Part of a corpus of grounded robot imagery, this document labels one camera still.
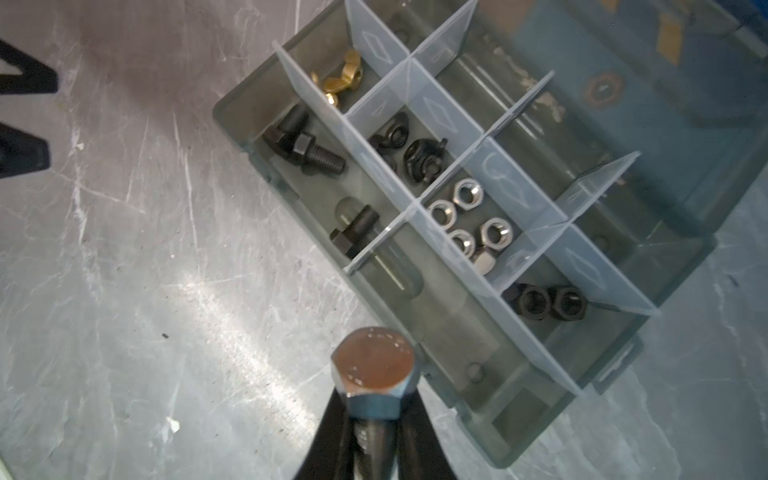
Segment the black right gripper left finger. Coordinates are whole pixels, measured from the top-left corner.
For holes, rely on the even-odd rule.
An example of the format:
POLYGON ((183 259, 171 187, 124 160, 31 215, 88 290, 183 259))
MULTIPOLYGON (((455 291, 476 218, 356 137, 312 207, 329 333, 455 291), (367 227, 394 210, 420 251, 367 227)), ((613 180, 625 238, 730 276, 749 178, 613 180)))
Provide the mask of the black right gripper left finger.
POLYGON ((310 448, 294 480, 352 480, 354 420, 333 390, 310 448))

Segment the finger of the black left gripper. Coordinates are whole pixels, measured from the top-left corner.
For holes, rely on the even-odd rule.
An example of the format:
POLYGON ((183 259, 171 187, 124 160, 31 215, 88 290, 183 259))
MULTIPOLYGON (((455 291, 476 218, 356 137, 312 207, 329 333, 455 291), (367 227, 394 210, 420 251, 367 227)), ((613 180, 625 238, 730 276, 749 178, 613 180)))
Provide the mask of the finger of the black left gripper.
POLYGON ((1 59, 19 70, 1 75, 2 95, 54 94, 59 89, 55 70, 13 45, 1 41, 1 59))
POLYGON ((1 177, 9 178, 50 167, 48 142, 40 137, 1 124, 1 177))

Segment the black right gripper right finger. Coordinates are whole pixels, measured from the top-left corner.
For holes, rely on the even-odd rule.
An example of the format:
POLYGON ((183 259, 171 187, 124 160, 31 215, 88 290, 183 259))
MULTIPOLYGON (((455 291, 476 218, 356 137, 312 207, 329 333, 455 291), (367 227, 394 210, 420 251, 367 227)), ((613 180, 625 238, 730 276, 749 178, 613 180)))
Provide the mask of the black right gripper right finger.
POLYGON ((408 398, 398 422, 400 480, 457 480, 418 390, 408 398))

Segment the small silver hex bolt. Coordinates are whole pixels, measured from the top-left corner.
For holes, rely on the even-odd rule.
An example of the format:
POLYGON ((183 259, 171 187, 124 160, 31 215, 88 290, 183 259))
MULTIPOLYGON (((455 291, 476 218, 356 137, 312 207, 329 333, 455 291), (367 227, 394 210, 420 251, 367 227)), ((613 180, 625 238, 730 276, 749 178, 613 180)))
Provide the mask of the small silver hex bolt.
POLYGON ((336 392, 353 422, 359 476, 389 479, 399 420, 420 375, 412 344, 389 328, 360 328, 341 341, 331 364, 336 392))

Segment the black hex nut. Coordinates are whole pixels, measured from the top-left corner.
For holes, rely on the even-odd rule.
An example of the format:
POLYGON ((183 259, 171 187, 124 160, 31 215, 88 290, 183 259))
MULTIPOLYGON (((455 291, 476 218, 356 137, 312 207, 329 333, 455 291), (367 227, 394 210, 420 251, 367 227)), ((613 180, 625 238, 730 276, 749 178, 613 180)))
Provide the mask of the black hex nut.
POLYGON ((548 288, 551 301, 551 314, 565 322, 580 321, 587 312, 588 300, 576 287, 569 285, 548 288))
POLYGON ((505 302, 511 304, 520 296, 520 285, 513 283, 509 288, 505 289, 501 297, 505 302))
POLYGON ((551 311, 551 299, 543 288, 524 284, 515 300, 516 312, 524 318, 541 321, 551 311))

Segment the black threaded bolt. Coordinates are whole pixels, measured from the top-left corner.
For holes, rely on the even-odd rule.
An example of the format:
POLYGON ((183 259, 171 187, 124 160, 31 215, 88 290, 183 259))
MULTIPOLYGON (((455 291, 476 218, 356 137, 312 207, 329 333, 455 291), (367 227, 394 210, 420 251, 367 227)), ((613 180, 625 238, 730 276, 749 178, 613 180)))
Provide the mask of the black threaded bolt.
POLYGON ((358 211, 349 202, 339 202, 335 208, 337 217, 346 221, 343 229, 334 229, 329 239, 331 243, 348 259, 353 259, 367 245, 367 236, 379 220, 379 214, 365 205, 358 211))

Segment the silver hex nut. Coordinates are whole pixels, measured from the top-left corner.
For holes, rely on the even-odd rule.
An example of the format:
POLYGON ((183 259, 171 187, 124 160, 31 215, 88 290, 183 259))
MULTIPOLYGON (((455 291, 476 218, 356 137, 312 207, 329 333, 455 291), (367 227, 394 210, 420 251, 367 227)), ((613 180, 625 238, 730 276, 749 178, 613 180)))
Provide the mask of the silver hex nut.
POLYGON ((428 212, 445 231, 450 231, 458 218, 455 204, 448 200, 435 200, 429 205, 428 212))
POLYGON ((477 180, 464 178, 455 183, 453 203, 462 211, 470 211, 479 207, 483 199, 484 189, 477 180))
POLYGON ((476 252, 476 239, 473 234, 465 229, 454 229, 449 233, 449 238, 467 258, 472 258, 476 252))
POLYGON ((512 243, 514 228, 506 219, 494 217, 480 226, 479 234, 484 247, 500 252, 512 243))

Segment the large black hex bolt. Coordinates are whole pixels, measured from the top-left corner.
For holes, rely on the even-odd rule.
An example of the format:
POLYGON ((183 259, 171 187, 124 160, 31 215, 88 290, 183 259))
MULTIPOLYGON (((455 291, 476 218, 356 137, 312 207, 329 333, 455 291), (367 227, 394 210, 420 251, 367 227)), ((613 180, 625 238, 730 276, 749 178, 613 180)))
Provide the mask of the large black hex bolt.
POLYGON ((309 110, 303 103, 294 105, 277 124, 270 125, 262 138, 283 159, 290 159, 294 144, 309 121, 309 110))

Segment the black wing nut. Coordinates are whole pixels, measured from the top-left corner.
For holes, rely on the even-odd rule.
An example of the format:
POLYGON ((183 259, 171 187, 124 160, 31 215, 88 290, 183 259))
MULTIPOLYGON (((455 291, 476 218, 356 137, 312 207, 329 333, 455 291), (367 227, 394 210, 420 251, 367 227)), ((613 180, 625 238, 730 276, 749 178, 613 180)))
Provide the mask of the black wing nut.
POLYGON ((384 134, 374 134, 369 139, 369 144, 382 157, 385 163, 394 171, 397 171, 397 162, 392 153, 402 149, 410 135, 410 122, 405 112, 398 112, 392 118, 384 134))
POLYGON ((415 183, 432 184, 442 173, 448 140, 417 139, 404 152, 407 176, 415 183))

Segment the brass wing nut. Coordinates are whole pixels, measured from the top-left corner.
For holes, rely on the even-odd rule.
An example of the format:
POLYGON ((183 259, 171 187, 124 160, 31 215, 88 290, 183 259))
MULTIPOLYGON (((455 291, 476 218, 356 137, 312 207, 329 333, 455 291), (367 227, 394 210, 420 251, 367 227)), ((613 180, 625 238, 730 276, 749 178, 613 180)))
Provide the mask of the brass wing nut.
POLYGON ((321 81, 316 72, 310 73, 313 83, 323 92, 327 102, 337 109, 340 108, 339 94, 346 90, 356 91, 363 76, 361 54, 354 49, 345 53, 344 65, 337 77, 327 77, 321 81))

